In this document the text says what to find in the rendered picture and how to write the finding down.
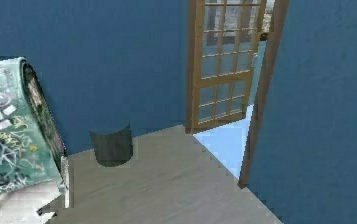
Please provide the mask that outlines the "wooden glass-paned room door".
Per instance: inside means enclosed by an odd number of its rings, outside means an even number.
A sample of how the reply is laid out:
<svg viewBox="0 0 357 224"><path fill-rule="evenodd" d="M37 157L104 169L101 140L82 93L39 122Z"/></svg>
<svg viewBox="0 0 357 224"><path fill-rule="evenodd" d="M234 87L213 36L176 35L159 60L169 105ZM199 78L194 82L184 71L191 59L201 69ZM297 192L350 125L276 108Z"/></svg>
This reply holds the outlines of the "wooden glass-paned room door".
<svg viewBox="0 0 357 224"><path fill-rule="evenodd" d="M190 0L185 131L246 117L267 0Z"/></svg>

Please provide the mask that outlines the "green graffiti-covered fridge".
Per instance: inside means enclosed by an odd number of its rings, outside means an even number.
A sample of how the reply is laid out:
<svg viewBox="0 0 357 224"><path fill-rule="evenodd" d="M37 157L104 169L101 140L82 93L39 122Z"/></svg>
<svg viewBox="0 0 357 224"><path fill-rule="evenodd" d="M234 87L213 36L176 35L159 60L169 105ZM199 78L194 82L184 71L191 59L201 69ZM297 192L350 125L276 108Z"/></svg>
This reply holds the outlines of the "green graffiti-covered fridge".
<svg viewBox="0 0 357 224"><path fill-rule="evenodd" d="M60 196L68 208L67 151L34 67L0 58L0 224L45 224Z"/></svg>

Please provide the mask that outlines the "dark grey waste bin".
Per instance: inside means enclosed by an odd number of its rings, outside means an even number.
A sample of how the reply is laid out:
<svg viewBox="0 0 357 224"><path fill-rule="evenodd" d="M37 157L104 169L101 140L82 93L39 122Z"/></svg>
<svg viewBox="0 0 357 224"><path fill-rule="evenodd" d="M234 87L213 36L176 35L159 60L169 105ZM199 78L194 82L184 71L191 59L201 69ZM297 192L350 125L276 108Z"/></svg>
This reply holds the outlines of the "dark grey waste bin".
<svg viewBox="0 0 357 224"><path fill-rule="evenodd" d="M89 132L96 161L104 167L116 167L134 155L131 126L110 134Z"/></svg>

